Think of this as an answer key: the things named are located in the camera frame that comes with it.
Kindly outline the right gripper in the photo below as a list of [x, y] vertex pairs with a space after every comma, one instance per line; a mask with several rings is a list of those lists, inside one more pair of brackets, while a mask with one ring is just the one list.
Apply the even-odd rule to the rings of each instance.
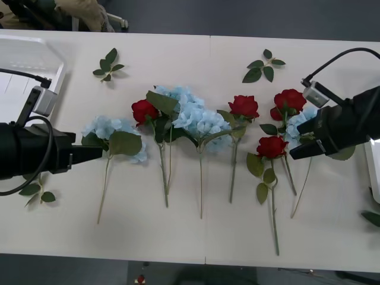
[[353, 100], [345, 100], [343, 105], [319, 109], [314, 118], [297, 127], [300, 135], [313, 133], [315, 140], [293, 148], [290, 156], [293, 160], [299, 160], [338, 153], [347, 147], [345, 140], [355, 123]]

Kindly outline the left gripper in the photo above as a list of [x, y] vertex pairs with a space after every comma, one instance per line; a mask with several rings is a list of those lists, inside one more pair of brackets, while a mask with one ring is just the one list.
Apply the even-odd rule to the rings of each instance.
[[54, 129], [52, 146], [48, 150], [49, 134], [46, 125], [33, 124], [19, 129], [17, 131], [17, 174], [34, 173], [46, 154], [48, 155], [47, 163], [42, 170], [53, 174], [67, 172], [71, 165], [89, 162], [102, 157], [103, 149], [101, 147], [91, 145], [72, 146], [75, 139], [76, 135], [72, 132], [61, 132]]

